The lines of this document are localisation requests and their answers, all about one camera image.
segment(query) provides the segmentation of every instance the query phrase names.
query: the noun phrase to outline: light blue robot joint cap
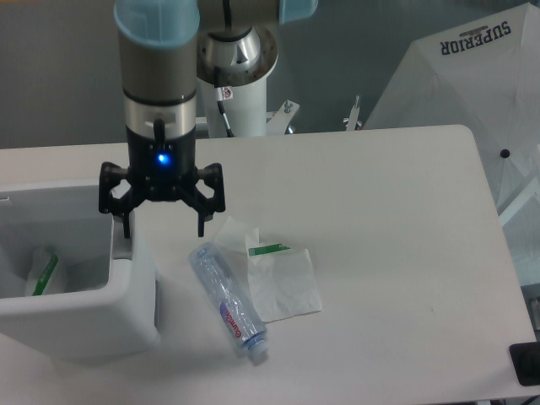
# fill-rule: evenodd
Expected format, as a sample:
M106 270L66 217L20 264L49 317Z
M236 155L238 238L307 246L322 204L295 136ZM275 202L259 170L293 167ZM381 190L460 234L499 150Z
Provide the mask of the light blue robot joint cap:
M317 10L318 0L281 0L279 23L285 24L297 19L307 19Z
M139 45L170 49L189 42L199 28L197 0L116 0L118 29Z

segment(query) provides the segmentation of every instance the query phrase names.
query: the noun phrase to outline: gray floor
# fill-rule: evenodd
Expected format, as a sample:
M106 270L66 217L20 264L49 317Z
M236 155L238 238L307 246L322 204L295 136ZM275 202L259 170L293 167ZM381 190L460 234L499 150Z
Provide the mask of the gray floor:
M321 0L273 28L268 109L290 98L300 132L336 131L360 93L365 120L411 41L524 2ZM113 3L0 2L0 149L124 142Z

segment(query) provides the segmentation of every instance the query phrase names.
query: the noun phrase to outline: white bin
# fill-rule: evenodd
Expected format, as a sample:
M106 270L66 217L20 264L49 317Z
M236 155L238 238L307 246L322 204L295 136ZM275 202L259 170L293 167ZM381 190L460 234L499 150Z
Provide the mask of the white bin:
M0 189L0 332L58 358L145 350L155 326L158 274L137 232L98 212L98 187L48 184ZM24 296L31 253L54 251L62 294Z

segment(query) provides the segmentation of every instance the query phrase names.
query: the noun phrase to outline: green object in bin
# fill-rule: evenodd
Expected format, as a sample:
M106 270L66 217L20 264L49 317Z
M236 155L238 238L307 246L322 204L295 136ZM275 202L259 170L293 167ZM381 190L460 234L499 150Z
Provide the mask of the green object in bin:
M49 280L51 279L52 272L58 264L58 256L54 253L51 254L51 260L47 263L43 271L41 272L40 277L37 279L37 284L35 285L35 290L32 295L42 295L45 291L45 287Z
M252 256L267 255L268 253L275 253L276 251L287 251L290 249L288 246L283 246L281 243L275 245L263 246L263 247L252 247L248 249L248 254Z

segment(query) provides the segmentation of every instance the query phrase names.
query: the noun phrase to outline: bottle cap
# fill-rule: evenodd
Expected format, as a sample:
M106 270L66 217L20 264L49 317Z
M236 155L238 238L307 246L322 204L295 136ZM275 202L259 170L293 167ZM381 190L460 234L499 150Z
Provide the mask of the bottle cap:
M259 340L248 349L248 355L251 360L257 360L261 354L268 350L268 345L264 339Z

